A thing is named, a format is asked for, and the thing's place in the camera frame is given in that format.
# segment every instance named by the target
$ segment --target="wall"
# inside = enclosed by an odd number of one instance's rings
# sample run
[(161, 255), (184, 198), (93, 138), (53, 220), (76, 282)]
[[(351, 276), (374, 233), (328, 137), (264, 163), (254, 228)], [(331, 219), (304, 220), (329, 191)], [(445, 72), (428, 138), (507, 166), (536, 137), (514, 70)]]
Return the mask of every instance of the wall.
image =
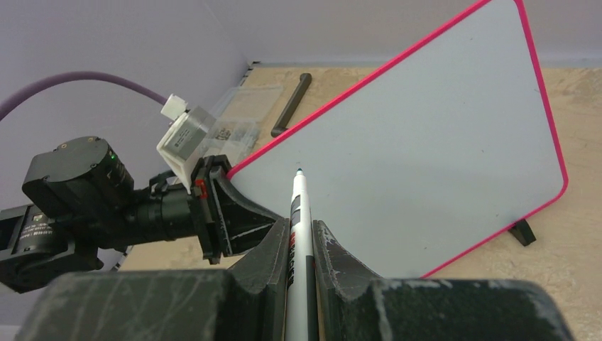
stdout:
[[(247, 64), (202, 0), (7, 0), (0, 4), (0, 100), (39, 78), (98, 70), (210, 108)], [(160, 105), (115, 85), (60, 85), (0, 122), (0, 209), (29, 200), (31, 158), (85, 135), (109, 140), (137, 187), (167, 169), (155, 150)], [(0, 325), (19, 324), (36, 294), (0, 297)]]
[[(384, 61), (475, 0), (207, 0), (250, 61)], [(602, 65), (602, 1), (525, 0), (548, 65)]]

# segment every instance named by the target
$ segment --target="pink border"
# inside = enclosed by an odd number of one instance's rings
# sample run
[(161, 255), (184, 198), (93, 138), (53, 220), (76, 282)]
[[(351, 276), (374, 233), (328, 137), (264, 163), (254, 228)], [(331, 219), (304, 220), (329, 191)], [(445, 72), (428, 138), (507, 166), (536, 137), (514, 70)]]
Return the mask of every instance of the pink border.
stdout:
[[(238, 173), (241, 169), (245, 168), (248, 164), (250, 164), (253, 161), (257, 160), (263, 154), (267, 153), (270, 149), (276, 147), (282, 141), (288, 139), (289, 136), (293, 135), (294, 133), (296, 133), (297, 131), (299, 131), (304, 126), (307, 126), (312, 121), (314, 121), (318, 117), (322, 116), (325, 112), (328, 112), (332, 107), (334, 107), (338, 103), (342, 102), (347, 97), (351, 96), (353, 93), (355, 93), (356, 91), (358, 91), (359, 89), (361, 89), (363, 86), (367, 85), (369, 82), (372, 82), (372, 80), (376, 79), (378, 76), (382, 75), (384, 72), (387, 72), (387, 70), (391, 69), (393, 66), (397, 65), (399, 62), (401, 62), (402, 60), (406, 59), (409, 55), (412, 55), (414, 52), (416, 52), (417, 50), (419, 50), (422, 46), (427, 45), (433, 39), (435, 39), (436, 37), (440, 36), (443, 32), (447, 31), (452, 26), (456, 25), (458, 22), (464, 20), (467, 16), (469, 16), (472, 13), (474, 13), (475, 11), (479, 10), (481, 7), (483, 7), (489, 1), (491, 1), (491, 0), (480, 0), (480, 1), (477, 1), (475, 4), (473, 4), (472, 6), (468, 7), (467, 9), (465, 9), (464, 11), (462, 11), (460, 14), (458, 14), (455, 18), (453, 18), (452, 20), (448, 21), (443, 26), (439, 27), (435, 32), (433, 32), (433, 33), (429, 34), (428, 36), (424, 37), (422, 40), (419, 40), (412, 47), (408, 48), (406, 51), (402, 52), (397, 57), (393, 58), (392, 60), (390, 60), (389, 62), (387, 62), (386, 64), (384, 64), (383, 66), (381, 66), (380, 68), (378, 68), (377, 70), (375, 70), (374, 72), (372, 72), (368, 77), (364, 78), (363, 80), (361, 80), (360, 82), (358, 82), (357, 84), (355, 84), (354, 86), (352, 86), (351, 88), (349, 88), (347, 91), (345, 91), (342, 94), (340, 94), (339, 96), (335, 97), (332, 101), (326, 103), (323, 107), (321, 107), (320, 109), (318, 109), (315, 113), (309, 115), (308, 117), (305, 117), (302, 121), (300, 121), (299, 123), (297, 123), (296, 125), (294, 125), (292, 128), (288, 129), (287, 131), (285, 131), (284, 133), (282, 133), (281, 135), (279, 135), (279, 137), (273, 139), (268, 144), (266, 144), (263, 148), (261, 148), (260, 150), (258, 150), (255, 153), (253, 153), (251, 156), (249, 156), (247, 159), (245, 159), (244, 161), (242, 161), (238, 165), (234, 166), (228, 172), (228, 174), (227, 174), (228, 179), (232, 179), (232, 177), (236, 173)], [(534, 215), (535, 213), (539, 212), (540, 210), (543, 210), (544, 208), (546, 208), (547, 206), (551, 205), (553, 202), (555, 202), (556, 200), (558, 200), (564, 194), (564, 192), (567, 190), (567, 186), (569, 185), (569, 175), (567, 173), (567, 167), (564, 165), (564, 159), (562, 158), (562, 151), (560, 149), (560, 142), (558, 140), (558, 134), (556, 132), (556, 126), (554, 125), (554, 119), (552, 117), (552, 109), (550, 108), (550, 105), (549, 105), (549, 100), (548, 100), (546, 89), (545, 89), (545, 85), (544, 85), (542, 71), (541, 71), (541, 68), (540, 68), (540, 62), (537, 59), (537, 53), (535, 52), (535, 43), (533, 42), (533, 37), (531, 35), (531, 30), (529, 29), (529, 22), (528, 22), (528, 19), (527, 19), (527, 12), (525, 10), (525, 5), (522, 2), (522, 0), (514, 0), (514, 2), (516, 3), (516, 6), (518, 8), (518, 13), (519, 13), (519, 16), (520, 16), (520, 20), (522, 22), (522, 28), (523, 28), (523, 30), (525, 32), (525, 38), (527, 40), (527, 45), (528, 45), (529, 51), (531, 53), (531, 61), (533, 63), (533, 68), (535, 69), (535, 77), (537, 78), (537, 83), (539, 84), (539, 87), (540, 87), (540, 93), (542, 95), (542, 101), (543, 101), (543, 104), (544, 104), (544, 109), (546, 111), (546, 115), (547, 115), (547, 118), (548, 118), (549, 129), (550, 129), (550, 131), (552, 133), (552, 140), (554, 141), (554, 146), (556, 148), (556, 153), (558, 155), (558, 162), (559, 162), (560, 169), (561, 169), (561, 172), (562, 172), (562, 178), (564, 180), (564, 184), (562, 186), (562, 189), (558, 193), (558, 195), (556, 195), (550, 201), (546, 202), (545, 204), (543, 204), (541, 207), (537, 208), (533, 212), (531, 212), (531, 213), (525, 215), (524, 217), (518, 219), (518, 220), (522, 220), (522, 219), (525, 219), (525, 218), (528, 218), (528, 217)], [(445, 263), (441, 264), (440, 266), (436, 267), (435, 269), (429, 271), (428, 273), (426, 273), (422, 277), (428, 277), (428, 276), (434, 274), (435, 272), (443, 269), (445, 266), (449, 265), (453, 261), (456, 261), (460, 257), (468, 254), (470, 251), (473, 251), (477, 247), (479, 247), (479, 246), (485, 244), (486, 242), (492, 240), (493, 238), (497, 237), (499, 234), (502, 234), (503, 232), (507, 231), (512, 226), (514, 226), (514, 223), (508, 225), (507, 227), (504, 227), (500, 231), (497, 231), (492, 236), (485, 238), (483, 241), (477, 243), (476, 245), (472, 246), (470, 249), (467, 249), (466, 251), (464, 251), (464, 252), (460, 253), (459, 255), (455, 256), (454, 258), (446, 261)]]

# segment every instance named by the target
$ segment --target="white board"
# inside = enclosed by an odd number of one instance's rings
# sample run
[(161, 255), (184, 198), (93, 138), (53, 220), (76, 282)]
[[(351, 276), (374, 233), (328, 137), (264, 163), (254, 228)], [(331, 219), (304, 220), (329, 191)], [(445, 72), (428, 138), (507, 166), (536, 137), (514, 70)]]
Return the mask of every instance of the white board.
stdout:
[(386, 277), (426, 276), (556, 200), (567, 175), (521, 1), (485, 0), (230, 173), (312, 217)]

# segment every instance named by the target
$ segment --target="plywood surface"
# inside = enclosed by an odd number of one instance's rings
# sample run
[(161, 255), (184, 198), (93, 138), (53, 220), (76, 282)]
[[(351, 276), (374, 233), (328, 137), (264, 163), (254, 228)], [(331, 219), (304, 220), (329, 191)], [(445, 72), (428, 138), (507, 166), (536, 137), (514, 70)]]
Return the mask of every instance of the plywood surface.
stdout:
[[(256, 68), (244, 86), (282, 85), (263, 122), (256, 148), (269, 131), (301, 73), (314, 81), (292, 123), (358, 82), (372, 67)], [(564, 197), (529, 219), (538, 240), (522, 247), (502, 234), (436, 273), (438, 278), (516, 278), (541, 285), (557, 302), (578, 340), (602, 340), (602, 69), (544, 70), (544, 80), (569, 171)], [(227, 266), (235, 259), (227, 259)], [(198, 269), (196, 238), (134, 247), (123, 270)]]

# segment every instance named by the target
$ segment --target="marker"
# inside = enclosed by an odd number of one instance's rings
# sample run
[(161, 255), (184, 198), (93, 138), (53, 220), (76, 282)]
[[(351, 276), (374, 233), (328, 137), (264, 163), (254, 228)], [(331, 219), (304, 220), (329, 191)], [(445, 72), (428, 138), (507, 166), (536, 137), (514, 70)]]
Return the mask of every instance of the marker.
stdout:
[(312, 213), (301, 168), (292, 182), (284, 338), (285, 341), (318, 340)]

